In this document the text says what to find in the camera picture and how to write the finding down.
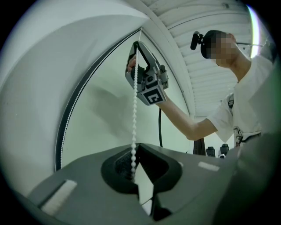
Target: ceiling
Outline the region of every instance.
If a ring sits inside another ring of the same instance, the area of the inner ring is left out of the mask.
[[[195,100],[195,117],[211,114],[232,92],[237,80],[229,69],[202,57],[200,48],[190,49],[194,31],[232,33],[237,42],[252,42],[252,24],[247,7],[236,0],[141,0],[163,22],[175,40],[186,64]],[[250,56],[251,48],[240,49]]]

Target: black strap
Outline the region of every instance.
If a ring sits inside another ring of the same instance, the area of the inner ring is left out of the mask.
[[[160,142],[160,146],[163,147],[162,134],[161,134],[161,109],[160,108],[159,108],[159,117],[158,117],[158,127],[159,127],[159,142]]]
[[[233,116],[232,108],[233,108],[233,104],[234,104],[234,96],[233,96],[233,95],[234,95],[234,94],[231,93],[231,94],[228,96],[228,98],[227,98],[227,100],[228,100],[228,107],[229,107],[229,110],[230,110],[230,113],[232,114],[232,116]]]
[[[256,138],[256,137],[261,136],[261,134],[262,134],[262,133],[258,133],[258,134],[249,136],[249,137],[247,137],[245,140],[241,141],[241,143],[246,143],[246,142],[248,142],[249,140],[251,140],[251,139],[253,139],[253,138]]]

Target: man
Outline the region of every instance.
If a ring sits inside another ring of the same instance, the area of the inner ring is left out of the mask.
[[[234,92],[222,101],[212,115],[199,123],[182,112],[166,94],[167,101],[157,105],[189,140],[195,141],[216,132],[226,142],[234,133],[235,146],[239,147],[262,133],[248,101],[270,74],[272,62],[270,57],[261,55],[249,59],[238,48],[232,34],[213,30],[207,32],[203,39],[206,45],[204,51],[201,50],[202,55],[220,67],[229,68],[236,76],[238,82]],[[128,72],[135,64],[134,56],[128,64]]]

